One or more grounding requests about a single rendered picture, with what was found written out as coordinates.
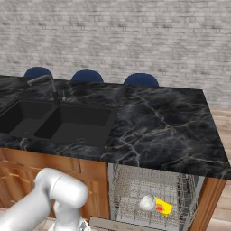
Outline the wooden cupboard door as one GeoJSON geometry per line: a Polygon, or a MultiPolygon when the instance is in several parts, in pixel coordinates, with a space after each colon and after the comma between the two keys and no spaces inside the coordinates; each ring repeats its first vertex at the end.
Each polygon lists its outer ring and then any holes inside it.
{"type": "Polygon", "coordinates": [[[38,171],[27,171],[13,168],[0,168],[0,180],[3,182],[3,186],[9,195],[11,203],[18,202],[20,199],[25,197],[34,188],[34,180],[38,171]],[[23,178],[30,180],[31,184],[27,184],[18,178],[11,177],[8,173],[15,173],[23,178]]]}
{"type": "Polygon", "coordinates": [[[108,168],[106,162],[80,160],[82,180],[89,190],[86,205],[81,209],[86,219],[91,217],[110,218],[108,198],[108,168]]]}

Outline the white round cup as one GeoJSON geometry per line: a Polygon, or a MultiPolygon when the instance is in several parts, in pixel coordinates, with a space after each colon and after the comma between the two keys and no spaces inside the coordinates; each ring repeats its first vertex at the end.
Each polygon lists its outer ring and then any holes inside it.
{"type": "Polygon", "coordinates": [[[140,209],[142,210],[145,210],[145,211],[151,211],[154,209],[155,207],[155,199],[154,199],[154,196],[152,195],[146,195],[144,196],[140,203],[139,203],[139,207],[140,209]]]}

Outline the grey dishwasher door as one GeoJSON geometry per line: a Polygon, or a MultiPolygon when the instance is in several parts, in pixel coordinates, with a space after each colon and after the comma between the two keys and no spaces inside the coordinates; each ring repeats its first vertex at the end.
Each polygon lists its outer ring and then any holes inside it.
{"type": "Polygon", "coordinates": [[[91,217],[89,224],[96,227],[98,231],[162,231],[157,228],[131,225],[99,217],[91,217]]]}

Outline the black double basin sink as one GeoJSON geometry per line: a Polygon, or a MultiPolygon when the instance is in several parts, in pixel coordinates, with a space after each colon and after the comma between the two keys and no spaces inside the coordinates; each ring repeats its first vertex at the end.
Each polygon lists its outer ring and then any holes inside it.
{"type": "Polygon", "coordinates": [[[0,134],[104,147],[116,113],[116,106],[16,99],[0,109],[0,134]]]}

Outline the blue round-backed chair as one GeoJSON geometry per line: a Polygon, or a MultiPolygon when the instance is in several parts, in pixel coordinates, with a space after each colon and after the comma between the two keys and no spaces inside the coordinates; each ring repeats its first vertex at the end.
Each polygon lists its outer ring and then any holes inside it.
{"type": "Polygon", "coordinates": [[[77,71],[71,79],[77,81],[103,82],[101,75],[98,72],[90,69],[77,71]]]}
{"type": "Polygon", "coordinates": [[[124,83],[126,85],[159,86],[157,79],[153,75],[147,73],[131,74],[125,79],[124,83]]]}
{"type": "Polygon", "coordinates": [[[50,76],[51,72],[44,67],[31,67],[24,73],[24,77],[28,79],[34,79],[41,76],[50,76]]]}

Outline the grey curved tap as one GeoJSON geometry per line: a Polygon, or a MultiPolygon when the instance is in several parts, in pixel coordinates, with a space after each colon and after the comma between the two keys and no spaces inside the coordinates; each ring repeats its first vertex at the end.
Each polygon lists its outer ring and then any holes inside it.
{"type": "Polygon", "coordinates": [[[57,92],[55,82],[54,82],[54,78],[53,78],[52,75],[42,75],[42,76],[40,76],[38,78],[28,80],[27,84],[29,86],[31,86],[34,82],[37,82],[37,81],[42,80],[42,79],[49,79],[51,81],[53,101],[54,101],[54,104],[57,106],[60,102],[59,102],[59,99],[58,99],[58,92],[57,92]]]}

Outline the wooden drawer front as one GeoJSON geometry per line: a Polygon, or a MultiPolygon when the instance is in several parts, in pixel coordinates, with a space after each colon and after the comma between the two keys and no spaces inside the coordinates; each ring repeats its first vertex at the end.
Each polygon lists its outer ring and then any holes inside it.
{"type": "Polygon", "coordinates": [[[0,160],[16,162],[20,166],[33,169],[48,167],[60,171],[80,173],[79,160],[59,155],[0,148],[0,160]]]}

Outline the wooden cabinet side panel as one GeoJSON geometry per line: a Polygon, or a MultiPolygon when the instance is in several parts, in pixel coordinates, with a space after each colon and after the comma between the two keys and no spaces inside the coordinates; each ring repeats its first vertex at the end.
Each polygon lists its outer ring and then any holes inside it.
{"type": "Polygon", "coordinates": [[[198,212],[189,231],[206,231],[220,199],[226,180],[206,177],[199,193],[198,212]]]}

